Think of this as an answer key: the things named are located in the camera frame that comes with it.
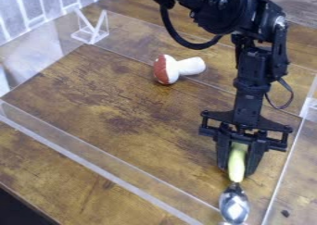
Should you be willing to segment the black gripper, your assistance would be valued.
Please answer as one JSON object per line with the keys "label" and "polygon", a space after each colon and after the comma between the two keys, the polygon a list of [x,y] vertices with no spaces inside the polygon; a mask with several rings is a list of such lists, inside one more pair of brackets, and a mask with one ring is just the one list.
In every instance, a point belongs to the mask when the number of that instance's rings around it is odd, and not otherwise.
{"label": "black gripper", "polygon": [[274,109],[289,106],[293,96],[284,106],[276,106],[268,96],[272,83],[277,81],[293,94],[290,85],[284,81],[288,59],[272,65],[273,52],[249,47],[238,55],[238,77],[234,109],[226,112],[203,111],[199,134],[217,142],[217,166],[228,169],[230,143],[250,145],[246,155],[245,176],[253,175],[268,150],[285,152],[292,127],[268,120],[261,115],[262,100],[266,99]]}

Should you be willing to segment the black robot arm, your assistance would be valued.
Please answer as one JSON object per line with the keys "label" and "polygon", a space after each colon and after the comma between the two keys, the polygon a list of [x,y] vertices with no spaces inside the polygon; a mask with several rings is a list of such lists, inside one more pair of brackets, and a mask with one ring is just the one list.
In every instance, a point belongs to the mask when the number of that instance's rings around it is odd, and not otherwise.
{"label": "black robot arm", "polygon": [[[193,50],[215,45],[223,35],[236,45],[238,76],[234,109],[226,112],[203,111],[199,133],[213,138],[217,165],[229,166],[233,144],[246,145],[245,176],[254,174],[264,153],[285,151],[292,127],[261,115],[262,103],[274,81],[284,82],[288,74],[288,22],[285,12],[272,0],[154,0],[167,32],[174,40]],[[214,38],[201,44],[183,39],[170,21],[169,10],[182,5],[190,10],[193,21]]]}

